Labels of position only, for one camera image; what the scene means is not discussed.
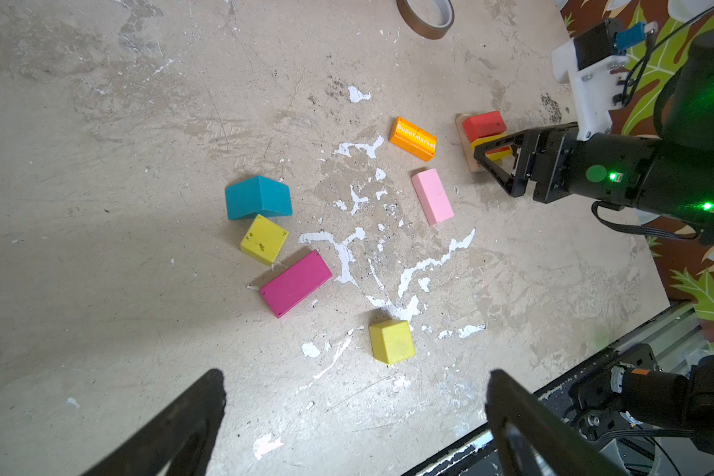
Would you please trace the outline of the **red rectangular block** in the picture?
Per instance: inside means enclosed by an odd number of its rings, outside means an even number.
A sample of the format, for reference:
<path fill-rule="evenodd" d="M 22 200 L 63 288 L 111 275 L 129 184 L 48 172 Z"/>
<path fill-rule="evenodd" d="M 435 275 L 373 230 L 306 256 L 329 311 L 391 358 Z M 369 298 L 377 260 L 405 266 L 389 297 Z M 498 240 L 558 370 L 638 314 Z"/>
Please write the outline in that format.
<path fill-rule="evenodd" d="M 469 142 L 504 134 L 507 131 L 505 120 L 499 111 L 491 111 L 466 117 L 462 121 L 463 131 Z"/>

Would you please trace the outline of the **yellow green cube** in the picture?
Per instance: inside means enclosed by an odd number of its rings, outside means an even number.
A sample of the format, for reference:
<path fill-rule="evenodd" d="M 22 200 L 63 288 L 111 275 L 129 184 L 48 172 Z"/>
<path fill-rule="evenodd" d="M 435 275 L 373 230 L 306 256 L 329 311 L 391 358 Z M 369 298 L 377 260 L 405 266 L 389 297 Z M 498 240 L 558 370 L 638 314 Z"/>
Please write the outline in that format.
<path fill-rule="evenodd" d="M 388 319 L 369 326 L 373 357 L 394 365 L 417 355 L 410 323 L 400 319 Z"/>

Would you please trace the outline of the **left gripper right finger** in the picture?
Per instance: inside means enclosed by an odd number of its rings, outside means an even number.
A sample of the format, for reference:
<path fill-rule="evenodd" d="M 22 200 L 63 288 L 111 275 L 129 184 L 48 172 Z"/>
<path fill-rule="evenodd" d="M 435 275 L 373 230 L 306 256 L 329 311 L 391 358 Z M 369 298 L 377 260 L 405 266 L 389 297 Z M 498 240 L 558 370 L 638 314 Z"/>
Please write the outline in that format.
<path fill-rule="evenodd" d="M 491 372 L 486 416 L 505 475 L 624 475 L 503 370 Z"/>

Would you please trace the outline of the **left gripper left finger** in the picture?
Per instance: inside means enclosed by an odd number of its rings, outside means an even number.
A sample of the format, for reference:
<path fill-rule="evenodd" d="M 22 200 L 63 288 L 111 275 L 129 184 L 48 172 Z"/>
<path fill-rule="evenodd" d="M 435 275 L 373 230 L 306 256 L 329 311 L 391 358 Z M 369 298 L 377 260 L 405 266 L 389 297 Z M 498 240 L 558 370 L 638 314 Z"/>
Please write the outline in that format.
<path fill-rule="evenodd" d="M 224 376 L 203 374 L 87 475 L 204 475 L 224 417 Z"/>

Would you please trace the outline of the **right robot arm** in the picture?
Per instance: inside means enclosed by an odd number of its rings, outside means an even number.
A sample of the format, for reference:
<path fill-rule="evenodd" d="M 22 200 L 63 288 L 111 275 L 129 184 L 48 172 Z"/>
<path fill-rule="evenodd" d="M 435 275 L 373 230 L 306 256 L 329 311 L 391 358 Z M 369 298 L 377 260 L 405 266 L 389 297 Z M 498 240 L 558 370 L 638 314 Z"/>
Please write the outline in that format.
<path fill-rule="evenodd" d="M 656 137 L 615 135 L 610 113 L 631 95 L 620 74 L 627 48 L 653 29 L 607 20 L 555 50 L 553 71 L 577 100 L 573 123 L 532 128 L 477 145 L 474 160 L 513 198 L 584 196 L 593 212 L 626 207 L 689 225 L 714 243 L 714 30 L 696 37 L 654 104 Z M 616 368 L 605 400 L 635 420 L 672 430 L 714 454 L 714 355 L 689 377 Z"/>

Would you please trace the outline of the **yellow red striped block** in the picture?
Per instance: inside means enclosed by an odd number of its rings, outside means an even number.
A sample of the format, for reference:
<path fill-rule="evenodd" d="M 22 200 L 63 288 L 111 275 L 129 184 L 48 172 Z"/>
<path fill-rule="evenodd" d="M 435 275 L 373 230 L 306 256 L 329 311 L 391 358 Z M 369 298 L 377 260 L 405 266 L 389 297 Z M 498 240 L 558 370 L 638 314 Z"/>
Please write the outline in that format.
<path fill-rule="evenodd" d="M 491 143 L 496 140 L 500 140 L 504 137 L 505 137 L 505 134 L 499 134 L 499 135 L 493 135 L 493 136 L 479 138 L 471 143 L 471 148 L 472 148 L 472 150 L 475 150 L 475 148 L 479 145 Z M 511 157 L 512 155 L 513 155 L 513 151 L 510 146 L 504 146 L 504 147 L 501 147 L 498 149 L 493 149 L 486 153 L 487 158 L 491 161 L 501 161 L 507 157 Z"/>

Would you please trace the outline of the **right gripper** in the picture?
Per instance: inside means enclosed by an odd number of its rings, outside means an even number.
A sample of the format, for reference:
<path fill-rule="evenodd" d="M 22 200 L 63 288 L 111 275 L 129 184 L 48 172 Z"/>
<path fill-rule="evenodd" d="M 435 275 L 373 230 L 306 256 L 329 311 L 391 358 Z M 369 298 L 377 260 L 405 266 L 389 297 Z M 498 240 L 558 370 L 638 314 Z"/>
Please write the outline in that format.
<path fill-rule="evenodd" d="M 576 127 L 523 130 L 474 149 L 473 157 L 511 198 L 523 196 L 527 177 L 519 161 L 507 172 L 490 160 L 490 150 L 510 146 L 513 157 L 527 161 L 535 182 L 535 200 L 550 203 L 575 194 L 614 204 L 633 204 L 650 168 L 655 141 L 649 138 L 597 133 L 577 139 Z"/>

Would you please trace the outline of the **natural wood block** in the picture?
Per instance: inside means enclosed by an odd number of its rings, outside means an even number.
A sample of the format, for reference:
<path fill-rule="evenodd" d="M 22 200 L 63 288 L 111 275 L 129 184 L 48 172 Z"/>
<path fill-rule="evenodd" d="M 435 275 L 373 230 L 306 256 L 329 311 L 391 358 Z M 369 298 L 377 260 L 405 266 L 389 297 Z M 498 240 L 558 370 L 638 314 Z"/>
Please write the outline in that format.
<path fill-rule="evenodd" d="M 485 169 L 475 160 L 474 146 L 468 139 L 468 136 L 463 128 L 463 122 L 469 117 L 471 117 L 471 114 L 458 114 L 455 117 L 455 124 L 458 131 L 462 150 L 464 152 L 467 168 L 468 170 L 470 170 L 470 172 L 472 172 L 472 174 L 477 174 L 484 172 Z"/>

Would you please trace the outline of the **orange cylinder block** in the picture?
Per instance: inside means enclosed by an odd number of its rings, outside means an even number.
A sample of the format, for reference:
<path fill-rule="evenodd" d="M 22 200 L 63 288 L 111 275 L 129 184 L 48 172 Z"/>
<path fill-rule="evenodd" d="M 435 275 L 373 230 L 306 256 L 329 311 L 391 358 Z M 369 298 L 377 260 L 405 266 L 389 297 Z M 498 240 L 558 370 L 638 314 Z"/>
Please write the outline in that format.
<path fill-rule="evenodd" d="M 403 117 L 398 117 L 391 130 L 390 142 L 413 156 L 429 162 L 436 156 L 438 138 Z"/>

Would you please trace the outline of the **pink rectangular block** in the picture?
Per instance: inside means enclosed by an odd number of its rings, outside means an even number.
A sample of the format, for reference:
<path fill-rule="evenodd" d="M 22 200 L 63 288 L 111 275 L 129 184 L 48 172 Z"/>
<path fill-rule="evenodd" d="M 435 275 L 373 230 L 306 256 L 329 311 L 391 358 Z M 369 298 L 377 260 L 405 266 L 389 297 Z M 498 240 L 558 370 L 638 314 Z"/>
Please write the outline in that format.
<path fill-rule="evenodd" d="M 451 203 L 436 169 L 418 172 L 412 177 L 412 184 L 430 226 L 454 217 Z"/>

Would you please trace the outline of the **small yellow cube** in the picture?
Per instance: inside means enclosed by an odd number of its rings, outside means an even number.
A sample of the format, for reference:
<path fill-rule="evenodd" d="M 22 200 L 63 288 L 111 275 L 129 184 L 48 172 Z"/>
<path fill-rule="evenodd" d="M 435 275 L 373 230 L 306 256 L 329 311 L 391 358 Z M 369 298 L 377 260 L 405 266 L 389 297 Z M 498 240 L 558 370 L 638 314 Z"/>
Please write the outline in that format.
<path fill-rule="evenodd" d="M 272 266 L 289 237 L 289 231 L 258 214 L 244 235 L 240 249 L 247 256 Z"/>

